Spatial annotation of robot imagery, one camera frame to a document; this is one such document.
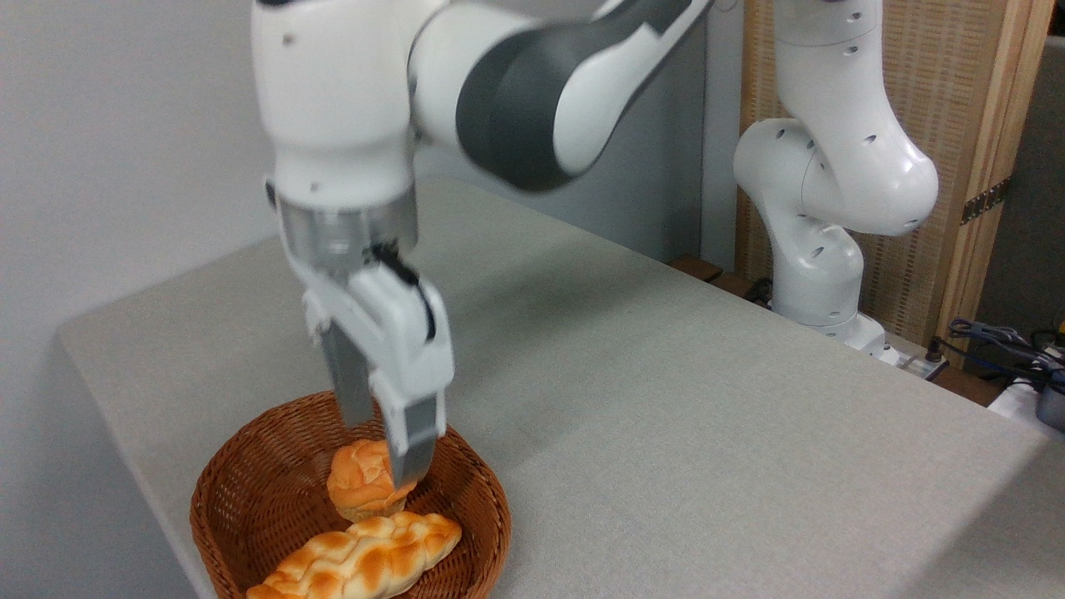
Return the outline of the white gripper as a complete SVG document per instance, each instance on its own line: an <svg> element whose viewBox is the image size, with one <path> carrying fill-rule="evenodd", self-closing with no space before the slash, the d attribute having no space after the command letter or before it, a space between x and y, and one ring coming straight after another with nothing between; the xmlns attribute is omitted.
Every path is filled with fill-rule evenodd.
<svg viewBox="0 0 1065 599"><path fill-rule="evenodd" d="M370 250L368 265L345 284L298 260L305 325L322 346L347 428L383 412L389 469L396 487L423 480L446 434L444 390L455 375L448 312L440 292L402 261L398 250Z"/></svg>

